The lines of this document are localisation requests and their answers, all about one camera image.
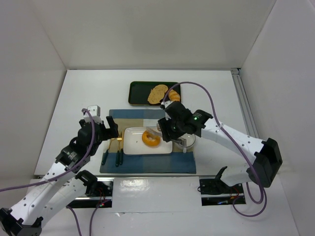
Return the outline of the stainless steel tongs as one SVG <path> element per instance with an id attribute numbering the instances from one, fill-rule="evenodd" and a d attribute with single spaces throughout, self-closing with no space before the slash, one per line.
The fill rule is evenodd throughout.
<path id="1" fill-rule="evenodd" d="M 174 142 L 176 144 L 185 146 L 187 144 L 187 140 L 185 138 L 177 138 L 177 139 L 172 139 L 166 135 L 163 135 L 161 132 L 159 131 L 155 131 L 154 129 L 150 128 L 150 127 L 146 127 L 146 131 L 148 131 L 150 134 L 155 135 L 155 136 L 159 136 L 161 137 L 165 142 Z"/>

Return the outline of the orange bagel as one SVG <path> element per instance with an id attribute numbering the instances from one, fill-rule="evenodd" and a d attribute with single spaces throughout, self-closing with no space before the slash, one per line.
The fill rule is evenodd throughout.
<path id="1" fill-rule="evenodd" d="M 142 142 L 148 147 L 157 147 L 160 144 L 160 136 L 145 131 L 142 134 Z"/>

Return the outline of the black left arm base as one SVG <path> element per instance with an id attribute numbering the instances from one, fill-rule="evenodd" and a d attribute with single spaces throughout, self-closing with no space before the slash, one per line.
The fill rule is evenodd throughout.
<path id="1" fill-rule="evenodd" d="M 97 186 L 91 193 L 83 194 L 73 200 L 71 208 L 111 208 L 114 180 L 110 178 L 98 179 Z"/>

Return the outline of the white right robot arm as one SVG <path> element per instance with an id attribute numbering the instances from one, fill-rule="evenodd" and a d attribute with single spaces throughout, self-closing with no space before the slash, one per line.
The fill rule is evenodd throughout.
<path id="1" fill-rule="evenodd" d="M 179 101 L 162 102 L 165 117 L 158 120 L 165 142 L 194 134 L 214 141 L 245 159 L 240 167 L 223 167 L 217 177 L 226 185 L 254 182 L 269 188 L 283 163 L 278 143 L 271 138 L 266 141 L 239 132 L 203 111 L 192 113 Z"/>

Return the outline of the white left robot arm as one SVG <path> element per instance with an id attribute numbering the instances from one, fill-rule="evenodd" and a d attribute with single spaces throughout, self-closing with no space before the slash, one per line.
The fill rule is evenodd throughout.
<path id="1" fill-rule="evenodd" d="M 14 206 L 1 208 L 0 226 L 9 236 L 40 235 L 44 225 L 77 197 L 105 200 L 112 195 L 111 184 L 82 169 L 103 141 L 118 137 L 118 125 L 111 116 L 106 119 L 109 128 L 99 116 L 80 120 L 78 135 L 61 150 L 42 180 Z"/>

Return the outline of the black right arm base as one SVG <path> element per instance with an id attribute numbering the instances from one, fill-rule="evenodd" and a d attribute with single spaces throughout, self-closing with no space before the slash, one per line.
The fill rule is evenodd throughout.
<path id="1" fill-rule="evenodd" d="M 246 203 L 242 184 L 226 185 L 221 176 L 227 167 L 223 167 L 215 177 L 199 179 L 197 191 L 201 195 L 202 206 L 244 205 Z"/>

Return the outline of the speckled bread slice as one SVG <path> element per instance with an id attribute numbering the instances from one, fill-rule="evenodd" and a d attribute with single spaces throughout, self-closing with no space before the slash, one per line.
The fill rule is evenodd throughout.
<path id="1" fill-rule="evenodd" d="M 165 93 L 167 91 L 168 91 L 168 86 L 157 85 L 151 90 L 147 101 L 149 102 L 149 104 L 152 104 L 152 105 L 158 104 L 164 98 Z"/>

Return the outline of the white cup with dark rim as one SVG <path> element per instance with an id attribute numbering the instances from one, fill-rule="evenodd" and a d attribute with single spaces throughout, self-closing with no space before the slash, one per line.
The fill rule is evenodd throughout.
<path id="1" fill-rule="evenodd" d="M 175 145 L 183 153 L 188 152 L 194 146 L 196 137 L 194 134 L 185 134 L 181 136 L 176 142 Z"/>

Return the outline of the white rectangular plate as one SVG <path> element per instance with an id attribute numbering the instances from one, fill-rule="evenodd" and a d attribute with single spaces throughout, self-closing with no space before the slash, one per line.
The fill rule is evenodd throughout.
<path id="1" fill-rule="evenodd" d="M 173 150 L 171 142 L 160 141 L 156 147 L 147 146 L 142 141 L 142 134 L 146 131 L 145 127 L 129 127 L 124 132 L 123 149 L 126 155 L 158 155 L 170 154 Z"/>

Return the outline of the striped croissant roll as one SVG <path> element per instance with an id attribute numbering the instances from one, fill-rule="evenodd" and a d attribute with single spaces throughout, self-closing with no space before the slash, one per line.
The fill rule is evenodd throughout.
<path id="1" fill-rule="evenodd" d="M 181 101 L 180 95 L 173 89 L 169 91 L 168 98 L 170 101 Z"/>

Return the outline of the blue beige checked placemat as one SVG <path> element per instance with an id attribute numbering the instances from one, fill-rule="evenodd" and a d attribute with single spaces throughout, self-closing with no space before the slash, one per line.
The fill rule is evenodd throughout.
<path id="1" fill-rule="evenodd" d="M 114 109 L 109 111 L 114 122 L 118 125 L 119 133 L 124 134 L 129 127 L 150 127 L 156 130 L 159 119 L 164 117 L 164 111 L 154 109 Z M 174 143 L 170 154 L 158 155 L 126 155 L 123 164 L 115 166 L 118 141 L 114 141 L 104 166 L 100 166 L 100 173 L 104 174 L 144 174 L 144 173 L 180 173 L 195 174 L 196 165 L 193 149 L 183 153 Z"/>

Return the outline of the dark green serving tray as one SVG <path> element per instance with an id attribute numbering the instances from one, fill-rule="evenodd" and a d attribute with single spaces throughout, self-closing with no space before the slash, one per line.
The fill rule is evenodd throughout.
<path id="1" fill-rule="evenodd" d="M 128 102 L 133 106 L 160 106 L 163 99 L 158 104 L 149 104 L 147 101 L 151 90 L 157 85 L 166 85 L 168 90 L 173 87 L 176 82 L 148 82 L 148 81 L 134 81 L 130 83 Z"/>

